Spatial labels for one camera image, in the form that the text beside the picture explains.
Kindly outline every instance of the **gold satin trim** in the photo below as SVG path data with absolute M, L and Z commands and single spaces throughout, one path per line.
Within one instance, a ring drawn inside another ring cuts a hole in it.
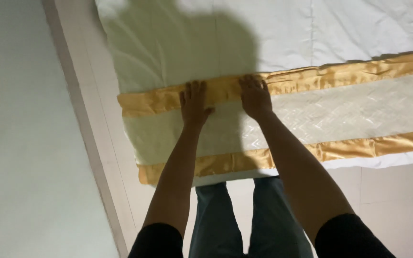
M 347 63 L 330 67 L 307 67 L 273 73 L 257 73 L 268 84 L 271 95 L 322 90 L 346 85 L 393 79 L 413 74 L 413 54 L 380 61 Z M 237 101 L 239 76 L 207 80 L 206 104 Z M 159 114 L 180 108 L 178 94 L 184 85 L 118 96 L 124 117 Z
M 377 157 L 413 151 L 413 132 L 374 138 L 328 141 L 307 144 L 306 148 L 318 159 Z M 165 164 L 138 165 L 141 184 L 157 184 Z M 246 150 L 196 158 L 195 176 L 224 174 L 256 168 L 275 168 L 269 149 Z

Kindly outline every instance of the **mattress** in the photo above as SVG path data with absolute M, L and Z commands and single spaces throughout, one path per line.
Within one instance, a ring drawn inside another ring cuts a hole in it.
M 278 117 L 326 168 L 413 163 L 413 2 L 96 3 L 142 183 L 157 183 L 182 129 L 177 93 L 193 79 L 217 110 L 194 185 L 276 174 L 240 106 L 246 73 L 266 79 Z

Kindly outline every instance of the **gray pants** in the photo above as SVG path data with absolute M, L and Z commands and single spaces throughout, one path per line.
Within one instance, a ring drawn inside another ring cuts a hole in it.
M 248 256 L 307 257 L 312 249 L 295 219 L 278 176 L 254 179 L 253 221 Z M 189 258 L 243 257 L 241 232 L 226 183 L 196 187 L 197 217 Z

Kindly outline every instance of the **wall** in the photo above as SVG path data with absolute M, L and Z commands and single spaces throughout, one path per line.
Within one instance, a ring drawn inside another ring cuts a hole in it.
M 38 0 L 0 0 L 0 257 L 117 257 Z

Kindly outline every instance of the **tiled floor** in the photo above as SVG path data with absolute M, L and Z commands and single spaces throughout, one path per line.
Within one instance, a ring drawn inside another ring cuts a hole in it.
M 154 188 L 141 185 L 133 149 L 123 132 L 117 103 L 118 82 L 92 8 L 93 0 L 55 0 L 90 124 L 116 205 L 125 242 L 131 248 L 141 229 Z M 386 169 L 340 168 L 329 171 L 353 209 L 398 257 L 413 257 L 413 165 Z M 249 245 L 252 216 L 251 179 L 232 181 L 228 190 L 244 239 Z M 185 236 L 187 255 L 196 210 Z

